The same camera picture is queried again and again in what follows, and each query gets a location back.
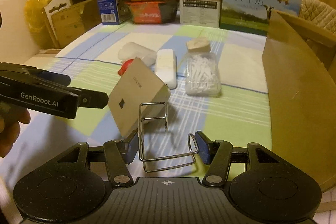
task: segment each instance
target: metal bolt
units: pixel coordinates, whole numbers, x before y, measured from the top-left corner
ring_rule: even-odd
[[[222,181],[222,178],[220,176],[211,175],[211,176],[207,176],[205,180],[211,184],[216,184],[216,183],[220,183]]]
[[[131,179],[129,178],[129,176],[119,175],[119,176],[114,177],[113,180],[116,183],[125,184],[129,182]]]

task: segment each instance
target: finger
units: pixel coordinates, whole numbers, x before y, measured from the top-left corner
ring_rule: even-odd
[[[8,153],[10,152],[10,150],[12,149],[13,144],[10,145],[3,145],[0,144],[0,157],[4,158],[8,155]]]
[[[15,122],[0,134],[0,144],[6,146],[15,143],[15,141],[19,137],[19,134],[20,124],[18,122]]]
[[[0,133],[4,130],[5,128],[5,121],[4,119],[0,116]]]
[[[30,119],[31,119],[30,118],[30,113],[26,109],[26,111],[24,112],[24,114],[20,117],[19,122],[28,124],[28,123],[30,123]]]

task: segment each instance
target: white power bank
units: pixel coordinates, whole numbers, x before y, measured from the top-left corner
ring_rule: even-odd
[[[169,89],[172,90],[176,88],[176,55],[172,49],[167,48],[157,52],[155,74],[169,87]]]

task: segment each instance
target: quilted cushion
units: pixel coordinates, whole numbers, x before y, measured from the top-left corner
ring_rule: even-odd
[[[336,34],[336,10],[319,0],[302,0],[299,17]]]

